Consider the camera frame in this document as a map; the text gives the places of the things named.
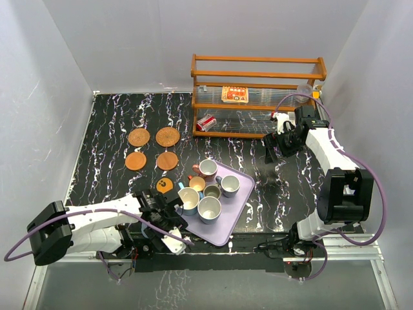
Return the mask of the large blue mug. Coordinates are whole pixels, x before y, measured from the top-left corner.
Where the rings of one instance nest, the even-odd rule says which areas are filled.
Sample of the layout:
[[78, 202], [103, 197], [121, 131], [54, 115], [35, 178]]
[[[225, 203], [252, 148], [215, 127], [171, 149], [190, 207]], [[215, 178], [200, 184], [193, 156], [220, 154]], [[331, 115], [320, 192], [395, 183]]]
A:
[[178, 195], [181, 198], [181, 213], [185, 216], [192, 216], [197, 213], [197, 207], [204, 195], [191, 187], [185, 187], [182, 182], [178, 183]]

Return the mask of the wooden coaster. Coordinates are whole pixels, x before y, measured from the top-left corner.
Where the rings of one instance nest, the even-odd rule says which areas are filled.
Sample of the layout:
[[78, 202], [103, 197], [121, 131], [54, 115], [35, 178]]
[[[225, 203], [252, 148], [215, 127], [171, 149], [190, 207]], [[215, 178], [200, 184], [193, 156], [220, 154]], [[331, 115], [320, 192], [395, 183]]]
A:
[[126, 157], [125, 165], [131, 171], [138, 171], [146, 165], [146, 156], [142, 152], [133, 152]]
[[157, 157], [157, 167], [164, 171], [171, 171], [179, 163], [174, 152], [163, 152]]

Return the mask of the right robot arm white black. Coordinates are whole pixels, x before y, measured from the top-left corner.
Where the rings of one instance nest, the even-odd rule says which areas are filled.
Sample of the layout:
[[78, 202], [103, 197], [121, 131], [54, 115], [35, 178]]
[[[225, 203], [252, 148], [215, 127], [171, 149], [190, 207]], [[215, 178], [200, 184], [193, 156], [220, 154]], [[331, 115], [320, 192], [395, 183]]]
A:
[[295, 118], [290, 119], [288, 114], [273, 112], [270, 119], [277, 129], [263, 140], [266, 163], [276, 161], [278, 155], [290, 157], [308, 147], [325, 175], [315, 211], [295, 223], [288, 233], [288, 250], [295, 256], [303, 256], [310, 250], [312, 239], [346, 224], [367, 220], [374, 178], [343, 155], [330, 123], [317, 119], [314, 108], [299, 107], [294, 114]]

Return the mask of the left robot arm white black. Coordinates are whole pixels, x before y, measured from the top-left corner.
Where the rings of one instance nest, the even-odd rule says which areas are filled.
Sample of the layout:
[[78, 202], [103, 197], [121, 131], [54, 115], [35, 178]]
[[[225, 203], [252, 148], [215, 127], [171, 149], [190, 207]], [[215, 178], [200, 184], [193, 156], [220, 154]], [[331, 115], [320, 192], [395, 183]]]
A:
[[103, 203], [65, 207], [50, 203], [28, 224], [34, 262], [50, 265], [71, 253], [103, 252], [117, 258], [150, 257], [153, 251], [181, 254], [188, 224], [176, 192], [145, 189]]

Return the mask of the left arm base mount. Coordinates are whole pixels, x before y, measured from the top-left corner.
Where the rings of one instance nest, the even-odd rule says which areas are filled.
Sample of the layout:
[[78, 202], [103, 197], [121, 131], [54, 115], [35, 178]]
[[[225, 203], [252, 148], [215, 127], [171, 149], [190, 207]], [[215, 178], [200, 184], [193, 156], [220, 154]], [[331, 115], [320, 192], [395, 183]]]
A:
[[[153, 247], [148, 239], [133, 238], [126, 229], [116, 230], [120, 236], [120, 245], [113, 251], [100, 250], [96, 252], [96, 258], [104, 265], [109, 277], [120, 285], [125, 275], [130, 276], [136, 271], [139, 258], [148, 259], [153, 256]], [[121, 273], [114, 271], [113, 267], [122, 267], [124, 263], [115, 263], [115, 260], [128, 260], [129, 266]]]

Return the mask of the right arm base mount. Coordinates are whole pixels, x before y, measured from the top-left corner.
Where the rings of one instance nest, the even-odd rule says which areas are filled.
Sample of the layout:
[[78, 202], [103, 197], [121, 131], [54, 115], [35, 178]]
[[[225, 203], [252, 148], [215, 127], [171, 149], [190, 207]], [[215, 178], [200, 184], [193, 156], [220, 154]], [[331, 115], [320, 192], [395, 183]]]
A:
[[[315, 252], [319, 251], [323, 257], [323, 263], [318, 271], [312, 272], [312, 260]], [[297, 236], [289, 234], [285, 237], [271, 237], [259, 243], [254, 248], [255, 253], [263, 253], [267, 258], [284, 259], [298, 258], [298, 261], [287, 261], [286, 274], [288, 280], [304, 283], [317, 278], [327, 266], [328, 253], [323, 241], [302, 241]]]

